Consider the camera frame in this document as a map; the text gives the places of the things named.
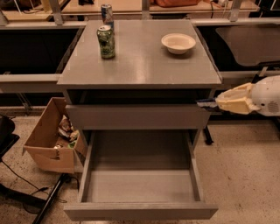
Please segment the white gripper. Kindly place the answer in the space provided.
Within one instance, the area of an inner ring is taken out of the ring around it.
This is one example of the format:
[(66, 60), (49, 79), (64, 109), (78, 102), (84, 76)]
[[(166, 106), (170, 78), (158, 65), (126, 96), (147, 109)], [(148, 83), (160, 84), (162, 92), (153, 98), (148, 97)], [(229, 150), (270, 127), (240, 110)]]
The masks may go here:
[[(245, 98), (251, 89), (252, 101)], [(280, 75), (266, 77), (254, 86), (248, 82), (229, 89), (217, 96), (216, 103), (220, 109), (236, 114), (256, 111), (263, 116), (280, 116)]]

